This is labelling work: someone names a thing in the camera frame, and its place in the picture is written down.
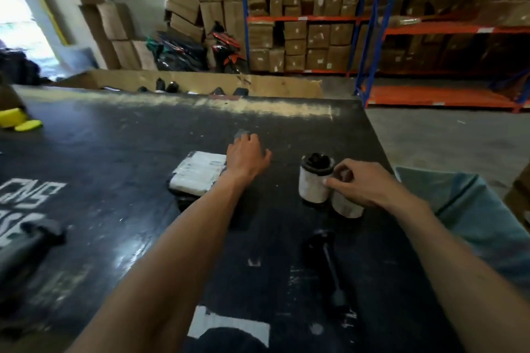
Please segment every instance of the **person's right hand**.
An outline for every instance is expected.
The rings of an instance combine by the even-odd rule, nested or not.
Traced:
[[[377,162],[344,159],[335,167],[335,176],[326,179],[324,184],[363,206],[379,206],[392,211],[419,200]]]

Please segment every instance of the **concrete floor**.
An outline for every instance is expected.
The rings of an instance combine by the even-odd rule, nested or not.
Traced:
[[[325,98],[352,98],[353,80],[321,79]],[[476,81],[469,85],[484,86]],[[478,173],[501,197],[530,160],[528,113],[369,107],[367,114],[392,165]]]

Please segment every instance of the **storage rack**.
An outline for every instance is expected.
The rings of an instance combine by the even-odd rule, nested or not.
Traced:
[[[442,17],[434,18],[433,21],[424,21],[416,25],[408,25],[399,28],[388,28],[389,18],[392,13],[393,1],[388,0],[385,13],[378,23],[378,5],[380,0],[374,0],[372,14],[370,17],[362,17],[360,12],[364,11],[365,0],[359,0],[355,17],[249,17],[248,0],[243,0],[244,22],[245,22],[245,44],[247,59],[250,59],[250,45],[248,42],[249,22],[288,22],[296,20],[306,20],[309,22],[368,22],[368,32],[361,55],[359,69],[352,67],[357,41],[359,38],[360,25],[355,25],[354,35],[351,41],[351,51],[349,56],[348,70],[337,72],[332,70],[304,70],[301,73],[314,74],[344,74],[350,76],[356,74],[354,94],[359,96],[364,106],[368,104],[377,105],[412,105],[412,106],[452,106],[452,107],[483,107],[483,108],[507,108],[512,111],[519,111],[521,108],[530,108],[528,95],[530,95],[530,81],[522,89],[520,96],[511,100],[491,89],[443,89],[422,86],[376,86],[373,87],[375,73],[381,54],[381,47],[386,35],[427,35],[427,34],[530,34],[530,27],[488,27],[478,26],[468,22],[458,21],[436,21]],[[369,45],[372,44],[372,37],[375,36],[374,57],[370,67],[366,68]],[[385,75],[414,75],[433,76],[446,75],[454,76],[494,76],[494,73],[454,73],[448,70],[432,71],[397,71],[381,72]]]

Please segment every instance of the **yellow object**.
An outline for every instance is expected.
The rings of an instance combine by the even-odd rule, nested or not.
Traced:
[[[16,127],[28,120],[28,116],[20,108],[0,111],[0,127],[4,129]]]
[[[18,125],[17,127],[15,127],[15,131],[16,132],[28,132],[42,125],[43,123],[40,120],[28,120],[27,122],[24,122]]]

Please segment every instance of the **open cardboard box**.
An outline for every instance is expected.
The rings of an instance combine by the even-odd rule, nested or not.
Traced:
[[[158,78],[162,78],[166,86],[175,81],[179,85],[179,92],[191,91],[202,95],[210,94],[217,87],[221,87],[227,95],[232,95],[237,87],[242,87],[248,88],[248,95],[252,97],[322,98],[320,81],[251,74],[94,69],[53,85],[91,90],[112,87],[129,92],[137,92],[143,86],[155,91]]]

